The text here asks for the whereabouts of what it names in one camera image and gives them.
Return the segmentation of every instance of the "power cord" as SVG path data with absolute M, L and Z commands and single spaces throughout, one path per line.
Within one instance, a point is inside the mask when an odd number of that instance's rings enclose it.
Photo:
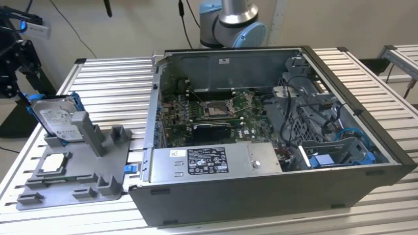
M 389 77 L 390 77 L 390 74 L 392 74 L 393 67 L 394 67 L 394 64 L 392 64 L 392 67 L 389 69 L 388 78 L 386 78 L 386 84 L 389 82 Z
M 8 149 L 8 148 L 3 148 L 2 146 L 0 146 L 0 149 L 3 149 L 4 151 L 10 151 L 10 152 L 12 152 L 12 153 L 20 154 L 20 152 L 18 152 L 18 151 L 15 151 L 15 150 L 12 150 L 12 149 Z
M 194 17 L 197 26 L 201 28 L 201 25 L 199 25 L 199 23 L 198 23 L 198 21 L 197 21 L 195 13 L 194 13 L 194 11 L 191 10 L 191 6 L 190 6 L 190 3 L 189 3 L 189 0 L 186 0 L 186 2 L 187 2 L 187 6 L 189 6 L 189 9 L 190 9 L 191 15 L 193 15 L 193 17 Z
M 77 33 L 81 42 L 83 43 L 83 45 L 86 46 L 86 48 L 90 50 L 90 52 L 93 53 L 94 57 L 98 59 L 97 54 L 93 52 L 91 48 L 90 48 L 90 47 L 87 46 L 87 44 L 85 43 L 85 41 L 83 41 L 83 39 L 82 39 L 82 37 L 81 37 L 81 35 L 79 35 L 77 29 L 74 28 L 74 26 L 73 26 L 73 24 L 70 23 L 69 19 L 66 18 L 66 16 L 65 16 L 63 13 L 61 12 L 61 10 L 59 10 L 58 6 L 55 5 L 54 1 L 50 0 L 50 2 L 51 2 L 51 4 L 52 4 L 52 6 L 55 7 L 56 11 L 59 12 L 61 16 L 63 16 L 63 18 L 65 18 L 65 20 L 67 21 L 67 23 L 69 23 L 70 27 L 73 28 L 74 32 Z
M 30 0 L 28 6 L 27 6 L 27 9 L 26 9 L 26 12 L 27 12 L 27 13 L 28 13 L 28 12 L 30 12 L 30 10 L 31 10 L 32 3 L 34 3 L 34 0 Z
M 183 6 L 182 0 L 179 0 L 179 15 L 181 15 L 181 17 L 182 17 L 182 24 L 183 24 L 186 39 L 187 39 L 190 48 L 193 49 L 194 47 L 191 46 L 191 43 L 190 43 L 190 39 L 189 39 L 189 35 L 187 35 L 187 30 L 186 30 L 186 24 L 185 24 L 185 6 Z

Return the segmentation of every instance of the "cable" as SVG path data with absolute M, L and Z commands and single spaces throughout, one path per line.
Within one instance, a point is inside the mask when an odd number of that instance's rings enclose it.
M 186 30 L 186 25 L 185 25 L 185 18 L 183 18 L 183 17 L 182 17 L 182 23 L 183 23 L 183 29 L 185 29 L 186 39 L 187 39 L 187 42 L 189 42 L 190 48 L 193 49 L 194 47 L 191 46 L 191 43 L 190 43 L 190 39 L 189 39 L 189 35 L 187 35 L 187 30 Z
M 2 146 L 0 146 L 0 149 L 3 149 L 4 151 L 10 151 L 10 152 L 14 152 L 14 153 L 20 154 L 20 152 L 18 152 L 18 151 L 15 151 L 15 150 L 11 150 L 11 149 L 8 149 L 8 148 L 3 148 Z
M 190 3 L 189 3 L 189 0 L 186 0 L 186 2 L 187 2 L 187 6 L 189 6 L 189 9 L 190 9 L 191 15 L 193 15 L 193 17 L 194 17 L 197 26 L 201 28 L 201 25 L 199 25 L 199 23 L 198 23 L 198 21 L 197 21 L 195 13 L 194 13 L 194 11 L 191 10 L 191 6 L 190 6 Z
M 32 2 L 34 2 L 34 0 L 30 0 L 28 6 L 27 6 L 27 10 L 26 10 L 26 12 L 27 12 L 27 13 L 28 13 L 28 12 L 30 12 L 30 10 L 31 10 L 31 7 L 32 7 Z
M 185 24 L 185 7 L 183 7 L 183 2 L 182 2 L 182 0 L 179 0 L 179 15 L 181 15 L 181 17 L 182 17 L 182 24 L 183 24 L 186 39 L 187 39 L 190 48 L 193 49 L 194 47 L 191 46 L 191 43 L 190 43 L 190 39 L 189 39 L 189 35 L 187 35 L 187 30 L 186 30 L 186 24 Z
M 334 123 L 334 128 L 337 127 L 337 125 L 336 125 L 336 122 L 340 120 L 340 117 L 341 117 L 341 109 L 342 109 L 342 106 L 345 106 L 348 103 L 344 103 L 340 107 L 338 107 L 338 109 L 337 109 L 337 117 L 336 118 L 330 118 L 330 120 L 328 120 L 326 122 L 325 122 L 325 124 L 322 125 L 322 127 L 321 127 L 321 134 L 322 135 L 325 135 L 325 130 L 326 130 L 326 127 L 328 127 L 328 125 L 330 124 L 330 123 Z
M 51 4 L 52 4 L 54 8 L 56 9 L 56 11 L 59 12 L 61 16 L 63 16 L 63 18 L 65 18 L 65 20 L 67 21 L 67 23 L 69 23 L 70 27 L 73 28 L 74 32 L 77 33 L 81 42 L 83 43 L 83 45 L 86 46 L 86 48 L 91 51 L 94 57 L 98 59 L 97 54 L 93 52 L 91 48 L 90 48 L 90 47 L 87 46 L 87 44 L 85 43 L 85 41 L 83 41 L 83 39 L 82 39 L 82 37 L 81 37 L 81 35 L 79 35 L 77 29 L 74 28 L 74 26 L 73 26 L 73 24 L 70 23 L 69 19 L 66 18 L 66 16 L 65 16 L 63 13 L 61 12 L 61 10 L 59 10 L 58 6 L 55 5 L 54 1 L 50 0 L 50 2 L 51 2 Z
M 342 106 L 345 106 L 348 103 L 344 103 L 340 107 L 338 107 L 338 109 L 337 109 L 337 117 L 336 117 L 336 119 L 334 119 L 334 122 L 337 122 L 338 120 L 340 120 L 340 117 L 341 117 L 341 109 L 342 109 Z
M 360 130 L 356 129 L 356 128 L 346 128 L 346 129 L 342 129 L 342 131 L 337 134 L 334 141 L 338 141 L 340 136 L 341 136 L 346 131 L 354 131 L 354 132 L 360 133 L 360 135 L 364 137 L 364 139 L 365 139 L 365 141 L 366 141 L 366 148 L 369 149 L 369 147 L 370 147 L 369 139 L 368 139 L 368 137 L 365 136 L 364 132 L 360 131 Z
M 0 25 L 0 31 L 10 32 L 10 33 L 24 33 L 28 29 L 28 24 L 26 22 L 26 19 L 20 16 L 16 16 L 14 14 L 8 14 L 7 12 L 4 14 L 0 14 L 0 19 L 18 19 L 22 23 L 24 23 L 24 28 L 22 28 L 22 25 L 19 25 L 19 29 L 8 28 Z
M 393 67 L 394 67 L 394 64 L 392 64 L 392 67 L 389 69 L 388 78 L 386 78 L 386 84 L 389 82 L 389 77 L 390 77 L 390 74 L 392 74 Z
M 405 98 L 405 99 L 406 99 L 406 97 L 408 97 L 408 95 L 409 95 L 409 93 L 410 93 L 410 90 L 412 90 L 412 88 L 406 89 L 406 92 L 405 92 L 405 95 L 404 95 L 404 98 Z
M 298 148 L 298 146 L 296 144 L 293 144 L 288 139 L 285 139 L 285 136 L 284 136 L 284 130 L 285 130 L 285 126 L 286 126 L 286 123 L 288 123 L 288 120 L 289 120 L 289 116 L 290 116 L 290 109 L 292 109 L 292 102 L 293 102 L 293 98 L 292 98 L 292 94 L 290 94 L 290 90 L 289 90 L 289 84 L 290 84 L 290 81 L 297 78 L 297 77 L 302 77 L 302 78 L 306 78 L 309 81 L 312 80 L 309 77 L 306 76 L 293 76 L 285 86 L 288 87 L 288 108 L 286 108 L 286 114 L 285 114 L 285 120 L 284 120 L 284 123 L 282 123 L 282 126 L 281 126 L 281 131 L 280 131 L 280 135 L 281 135 L 281 139 L 285 141 L 285 143 L 294 147 L 294 148 Z

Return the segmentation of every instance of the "black plastic bracket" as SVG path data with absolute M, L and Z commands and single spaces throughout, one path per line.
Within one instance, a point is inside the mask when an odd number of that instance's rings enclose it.
M 338 47 L 337 48 L 341 52 L 348 52 L 349 51 L 349 49 L 346 48 L 346 47 Z
M 365 111 L 364 109 L 354 109 L 354 110 L 353 110 L 353 112 L 354 112 L 354 113 L 353 113 L 353 116 L 361 115 L 364 111 Z
M 398 48 L 394 45 L 385 45 L 385 47 L 389 50 L 398 50 Z
M 77 59 L 77 61 L 74 62 L 74 64 L 75 64 L 75 65 L 85 64 L 86 61 L 87 61 L 86 58 L 79 58 L 79 59 Z

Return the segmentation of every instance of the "black cable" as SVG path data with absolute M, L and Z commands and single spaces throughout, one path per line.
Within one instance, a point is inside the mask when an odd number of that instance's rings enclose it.
M 392 74 L 393 67 L 394 67 L 394 64 L 392 64 L 392 67 L 389 69 L 388 78 L 386 78 L 386 84 L 389 82 L 389 77 L 390 77 L 390 74 Z
M 32 2 L 34 2 L 34 0 L 30 0 L 28 6 L 27 6 L 27 9 L 26 9 L 26 12 L 27 12 L 27 13 L 28 13 L 28 12 L 30 12 L 30 10 L 31 10 L 31 7 L 32 7 Z
M 285 141 L 285 143 L 294 147 L 294 148 L 298 148 L 298 146 L 296 144 L 293 144 L 288 139 L 285 139 L 285 136 L 284 136 L 284 130 L 285 130 L 285 126 L 286 126 L 286 123 L 288 123 L 288 120 L 289 120 L 289 116 L 290 116 L 290 109 L 292 109 L 292 102 L 293 102 L 293 98 L 292 98 L 292 94 L 290 94 L 290 90 L 289 90 L 289 84 L 290 84 L 290 81 L 297 78 L 297 77 L 302 77 L 302 78 L 306 78 L 309 81 L 312 81 L 312 79 L 306 76 L 293 76 L 285 86 L 288 87 L 288 108 L 286 108 L 286 114 L 285 114 L 285 120 L 284 120 L 284 123 L 282 123 L 282 126 L 281 126 L 281 131 L 280 131 L 280 135 L 281 135 L 281 139 Z
M 191 46 L 191 43 L 190 43 L 190 39 L 189 39 L 189 35 L 187 35 L 187 30 L 186 30 L 186 24 L 185 24 L 185 7 L 183 7 L 183 2 L 182 2 L 182 0 L 179 0 L 179 15 L 181 15 L 181 17 L 182 17 L 182 24 L 183 24 L 186 39 L 187 39 L 190 48 L 193 49 L 194 47 Z
M 56 11 L 59 12 L 61 16 L 63 16 L 63 18 L 65 18 L 65 20 L 67 21 L 67 23 L 69 23 L 70 27 L 73 28 L 74 32 L 77 33 L 81 42 L 83 43 L 83 45 L 86 46 L 86 48 L 91 51 L 94 57 L 98 59 L 97 54 L 93 52 L 91 48 L 90 48 L 90 47 L 87 46 L 87 44 L 85 43 L 85 41 L 83 41 L 83 39 L 82 39 L 82 37 L 81 37 L 81 35 L 79 35 L 77 29 L 74 28 L 74 26 L 73 26 L 73 24 L 70 23 L 69 19 L 66 18 L 66 16 L 65 16 L 63 13 L 61 12 L 61 10 L 59 10 L 58 6 L 55 5 L 54 1 L 50 0 L 50 2 L 51 2 L 51 4 L 52 4 L 52 6 L 55 7 Z
M 0 149 L 3 149 L 4 151 L 10 151 L 10 152 L 14 152 L 14 153 L 20 154 L 20 152 L 18 152 L 18 151 L 15 151 L 15 150 L 11 150 L 11 149 L 8 149 L 8 148 L 3 148 L 2 146 L 0 146 Z
M 336 125 L 336 122 L 340 120 L 340 117 L 341 117 L 341 109 L 342 109 L 342 106 L 345 106 L 348 103 L 344 103 L 338 109 L 337 109 L 337 117 L 336 118 L 330 118 L 330 120 L 328 120 L 325 122 L 325 124 L 322 125 L 321 127 L 321 134 L 325 135 L 325 130 L 326 130 L 326 127 L 330 123 L 334 123 L 333 127 L 334 129 L 337 128 L 337 125 Z
M 189 9 L 190 9 L 191 15 L 193 15 L 193 17 L 194 17 L 197 26 L 201 28 L 201 25 L 199 25 L 199 23 L 198 23 L 198 21 L 197 21 L 195 13 L 194 13 L 194 11 L 191 10 L 191 6 L 190 6 L 190 3 L 189 3 L 189 0 L 186 0 L 186 2 L 187 2 L 187 6 L 189 6 Z
M 183 18 L 183 17 L 182 17 L 182 23 L 183 23 L 183 29 L 185 29 L 186 39 L 187 39 L 187 42 L 189 42 L 190 48 L 193 49 L 194 47 L 191 46 L 191 43 L 190 43 L 190 39 L 189 39 L 189 35 L 187 35 L 187 30 L 186 30 L 186 25 L 185 25 L 185 18 Z
M 8 32 L 8 33 L 24 33 L 27 31 L 28 23 L 23 17 L 16 16 L 14 14 L 4 13 L 4 14 L 0 14 L 0 19 L 18 19 L 18 20 L 20 20 L 20 22 L 24 23 L 24 28 L 20 28 L 20 26 L 19 26 L 19 29 L 15 29 L 14 27 L 8 28 L 8 27 L 4 27 L 0 25 L 0 31 Z
M 405 95 L 404 95 L 404 98 L 405 98 L 405 99 L 406 99 L 406 97 L 408 97 L 408 95 L 409 95 L 409 93 L 410 93 L 410 90 L 412 90 L 412 88 L 406 89 L 406 92 L 405 92 Z
M 338 120 L 340 120 L 340 117 L 341 117 L 341 109 L 342 109 L 342 106 L 345 106 L 348 103 L 344 103 L 340 107 L 338 107 L 338 109 L 337 109 L 337 117 L 336 117 L 336 119 L 333 120 L 333 122 L 337 122 Z

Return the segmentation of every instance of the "aluminum workbench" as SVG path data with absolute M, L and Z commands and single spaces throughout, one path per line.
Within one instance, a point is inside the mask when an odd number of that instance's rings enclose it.
M 358 100 L 418 162 L 418 112 L 348 51 L 316 50 Z M 78 91 L 102 129 L 123 124 L 134 132 L 130 163 L 143 159 L 153 58 L 78 60 L 59 94 Z M 394 186 L 377 188 L 349 209 L 189 225 L 149 227 L 130 195 L 121 200 L 16 210 L 16 198 L 46 149 L 38 125 L 0 184 L 0 233 L 23 234 L 418 234 L 418 170 Z M 125 190 L 138 183 L 127 175 Z
M 418 45 L 385 46 L 378 58 L 388 58 L 409 76 L 418 78 Z

